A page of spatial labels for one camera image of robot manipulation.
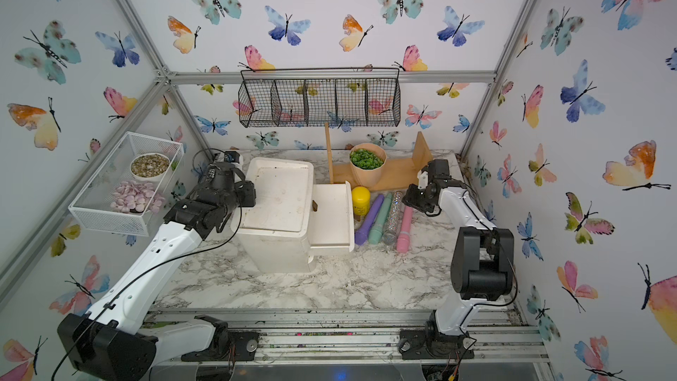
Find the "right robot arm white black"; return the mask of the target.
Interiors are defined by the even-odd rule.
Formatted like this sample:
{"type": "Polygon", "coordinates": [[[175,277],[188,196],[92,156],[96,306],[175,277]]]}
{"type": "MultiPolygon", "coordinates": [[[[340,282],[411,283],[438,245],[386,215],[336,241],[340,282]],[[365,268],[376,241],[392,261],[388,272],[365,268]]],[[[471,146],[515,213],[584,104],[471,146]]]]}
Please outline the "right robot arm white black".
{"type": "Polygon", "coordinates": [[[515,300],[515,238],[481,213],[468,186],[451,175],[447,160],[433,160],[405,193],[404,204],[428,218],[446,217],[457,237],[450,265],[452,292],[432,314],[442,336],[458,337],[474,316],[515,300]]]}

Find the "purple microphone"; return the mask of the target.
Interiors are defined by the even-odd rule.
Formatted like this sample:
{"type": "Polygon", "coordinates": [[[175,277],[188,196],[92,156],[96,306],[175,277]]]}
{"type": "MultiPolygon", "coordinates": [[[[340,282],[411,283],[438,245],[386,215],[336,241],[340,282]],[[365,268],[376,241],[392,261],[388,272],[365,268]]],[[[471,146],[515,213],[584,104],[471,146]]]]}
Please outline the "purple microphone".
{"type": "Polygon", "coordinates": [[[375,201],[371,204],[370,211],[364,218],[361,227],[354,233],[354,242],[357,246],[362,246],[368,242],[368,235],[384,203],[384,195],[378,194],[375,201]]]}

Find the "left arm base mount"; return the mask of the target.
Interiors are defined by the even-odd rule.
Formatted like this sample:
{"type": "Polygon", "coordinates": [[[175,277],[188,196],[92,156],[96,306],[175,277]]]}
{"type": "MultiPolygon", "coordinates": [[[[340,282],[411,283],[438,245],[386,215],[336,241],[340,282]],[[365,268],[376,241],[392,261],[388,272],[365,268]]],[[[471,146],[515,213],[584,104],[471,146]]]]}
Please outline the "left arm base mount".
{"type": "Polygon", "coordinates": [[[208,363],[253,362],[256,357],[260,333],[255,331],[237,331],[228,327],[226,321],[207,315],[195,317],[194,322],[208,323],[214,333],[208,347],[181,356],[182,362],[208,363]]]}

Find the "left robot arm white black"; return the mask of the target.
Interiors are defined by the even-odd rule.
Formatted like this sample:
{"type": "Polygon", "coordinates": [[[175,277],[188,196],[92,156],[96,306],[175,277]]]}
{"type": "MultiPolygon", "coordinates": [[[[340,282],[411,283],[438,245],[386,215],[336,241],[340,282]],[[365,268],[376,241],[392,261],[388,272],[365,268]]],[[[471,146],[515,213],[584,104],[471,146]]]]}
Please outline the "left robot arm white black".
{"type": "Polygon", "coordinates": [[[140,380],[175,358],[233,353],[227,323],[214,317],[141,333],[146,314],[187,259],[213,247],[202,243],[225,229],[233,213],[256,204],[256,190],[239,163],[213,162],[197,186],[165,214],[160,228],[122,278],[84,315],[69,315],[57,329],[63,363],[100,380],[140,380]]]}

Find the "green microphone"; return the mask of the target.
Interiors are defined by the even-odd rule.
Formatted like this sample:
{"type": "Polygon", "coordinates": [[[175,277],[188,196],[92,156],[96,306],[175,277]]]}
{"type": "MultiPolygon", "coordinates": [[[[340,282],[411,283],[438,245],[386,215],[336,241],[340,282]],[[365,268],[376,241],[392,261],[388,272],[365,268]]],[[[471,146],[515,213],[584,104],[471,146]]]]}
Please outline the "green microphone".
{"type": "Polygon", "coordinates": [[[384,234],[384,225],[388,219],[388,215],[391,209],[391,203],[393,199],[393,194],[391,192],[388,192],[384,196],[384,200],[382,202],[382,206],[379,209],[379,212],[377,214],[377,218],[375,219],[371,229],[370,233],[368,234],[368,242],[370,244],[379,244],[383,238],[384,234]]]}

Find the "white drawer cabinet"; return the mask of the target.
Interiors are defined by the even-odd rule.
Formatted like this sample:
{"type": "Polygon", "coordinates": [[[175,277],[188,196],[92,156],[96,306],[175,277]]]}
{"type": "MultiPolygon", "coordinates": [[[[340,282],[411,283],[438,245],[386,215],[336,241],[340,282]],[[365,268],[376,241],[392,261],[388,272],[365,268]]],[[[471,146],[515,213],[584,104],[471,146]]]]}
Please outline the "white drawer cabinet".
{"type": "Polygon", "coordinates": [[[308,229],[315,182],[310,162],[254,158],[247,179],[256,190],[256,204],[243,210],[236,239],[262,273],[310,273],[308,229]]]}

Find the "pink microphone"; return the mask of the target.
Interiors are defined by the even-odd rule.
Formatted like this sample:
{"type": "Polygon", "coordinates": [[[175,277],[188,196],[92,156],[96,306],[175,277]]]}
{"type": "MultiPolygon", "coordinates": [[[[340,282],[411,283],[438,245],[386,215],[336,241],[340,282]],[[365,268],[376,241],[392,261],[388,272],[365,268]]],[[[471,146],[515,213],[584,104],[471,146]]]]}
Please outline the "pink microphone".
{"type": "Polygon", "coordinates": [[[410,250],[411,243],[411,224],[414,210],[406,206],[402,216],[400,233],[396,242],[396,250],[400,254],[406,254],[410,250]]]}

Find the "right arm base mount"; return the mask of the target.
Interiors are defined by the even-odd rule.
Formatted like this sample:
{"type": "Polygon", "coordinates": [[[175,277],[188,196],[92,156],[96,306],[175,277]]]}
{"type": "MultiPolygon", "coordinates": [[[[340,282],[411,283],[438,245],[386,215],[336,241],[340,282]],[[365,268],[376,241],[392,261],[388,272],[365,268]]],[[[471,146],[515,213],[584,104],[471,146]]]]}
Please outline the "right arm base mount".
{"type": "Polygon", "coordinates": [[[400,330],[398,352],[405,361],[412,360],[465,360],[473,359],[474,340],[467,334],[439,333],[433,322],[424,328],[400,330]]]}

